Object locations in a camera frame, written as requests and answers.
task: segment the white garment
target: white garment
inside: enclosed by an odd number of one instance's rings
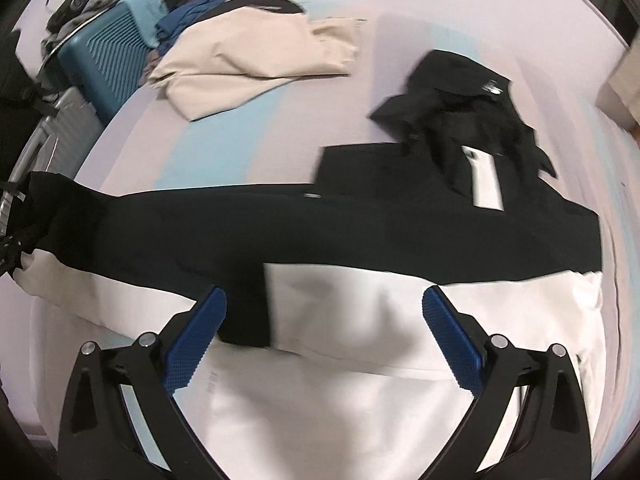
[[[46,251],[24,254],[22,265],[14,279],[27,292],[133,338],[159,332],[193,304],[71,269]],[[523,348],[566,346],[592,436],[606,371],[601,276],[565,271],[442,287],[489,334],[503,333]],[[233,480],[418,478],[472,400],[453,380],[422,318],[421,298],[431,282],[275,264],[266,266],[266,280],[275,348],[215,342],[180,393],[207,450]],[[483,467],[500,459],[517,416],[514,396]]]
[[[301,76],[350,73],[356,24],[241,7],[187,28],[149,82],[193,121]]]

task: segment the metal screw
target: metal screw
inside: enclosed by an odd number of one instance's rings
[[[566,355],[566,348],[559,343],[556,343],[551,347],[551,351],[558,357],[564,357]]]
[[[505,338],[505,336],[503,335],[496,334],[491,337],[491,344],[494,345],[496,348],[507,348],[507,345],[509,344],[509,340]]]
[[[94,353],[95,350],[95,343],[93,341],[87,341],[86,343],[84,343],[82,345],[82,347],[80,348],[80,351],[84,354],[84,355],[89,355]]]
[[[156,334],[154,334],[153,332],[145,332],[140,336],[140,339],[138,339],[138,343],[140,343],[140,346],[143,346],[145,348],[151,346],[155,342]]]

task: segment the dark blue clothing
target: dark blue clothing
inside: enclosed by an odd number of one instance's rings
[[[217,7],[226,0],[193,0],[188,4],[169,12],[156,24],[156,36],[160,45],[158,52],[164,56],[174,46],[181,32],[193,25],[196,20],[208,10]]]

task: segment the bed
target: bed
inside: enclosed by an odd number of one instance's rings
[[[496,46],[399,14],[334,4],[305,7],[317,17],[363,20],[353,75],[295,81],[192,123],[155,90],[142,87],[111,121],[76,181],[115,196],[152,189],[310,182],[323,146],[390,140],[367,115],[401,89],[428,50],[462,54],[506,76],[513,81],[511,95],[519,114],[537,131],[539,145],[558,170],[558,180],[548,183],[601,218],[607,373],[593,428],[597,473],[640,417],[640,152],[635,143],[585,99]],[[81,344],[95,340],[104,348],[131,339],[40,298],[34,300],[31,333],[36,407],[55,443],[66,382]],[[177,394],[203,441],[207,415],[216,416],[202,410],[216,389],[215,373],[207,368],[210,359],[205,357],[190,386]],[[143,421],[138,420],[138,426],[143,443],[149,441]],[[147,444],[151,456],[162,463],[152,443]]]

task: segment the beige cloth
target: beige cloth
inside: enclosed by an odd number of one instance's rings
[[[640,123],[640,35],[609,79],[609,84],[636,122]]]
[[[193,121],[300,76],[350,73],[356,24],[242,7],[187,28],[149,82]]]

